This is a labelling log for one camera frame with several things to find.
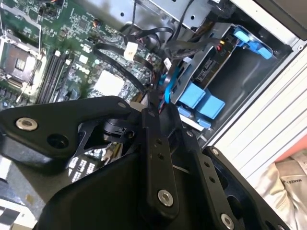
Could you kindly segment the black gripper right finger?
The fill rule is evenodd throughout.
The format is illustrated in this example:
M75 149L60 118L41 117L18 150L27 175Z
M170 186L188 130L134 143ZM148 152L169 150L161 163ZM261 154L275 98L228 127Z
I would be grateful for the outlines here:
M184 128L175 105L166 105L160 117L173 165L186 176L188 204L196 209L198 229L288 229L218 149L201 149L195 134Z

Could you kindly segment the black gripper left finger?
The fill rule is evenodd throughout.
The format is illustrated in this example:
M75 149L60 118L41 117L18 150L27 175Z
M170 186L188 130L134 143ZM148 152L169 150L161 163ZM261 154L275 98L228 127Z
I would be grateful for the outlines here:
M142 211L150 218L173 218L179 213L178 196L157 94L148 92L143 102L140 111L117 96L4 110L0 153L39 173L56 175L88 150L122 143L125 154L140 150Z

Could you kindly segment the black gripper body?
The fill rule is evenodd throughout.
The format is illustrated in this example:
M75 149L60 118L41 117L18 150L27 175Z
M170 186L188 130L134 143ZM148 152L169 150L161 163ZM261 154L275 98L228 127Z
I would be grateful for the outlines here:
M173 165L179 213L150 218L140 206L140 150L57 192L43 209L38 230L199 230L188 204L186 176Z

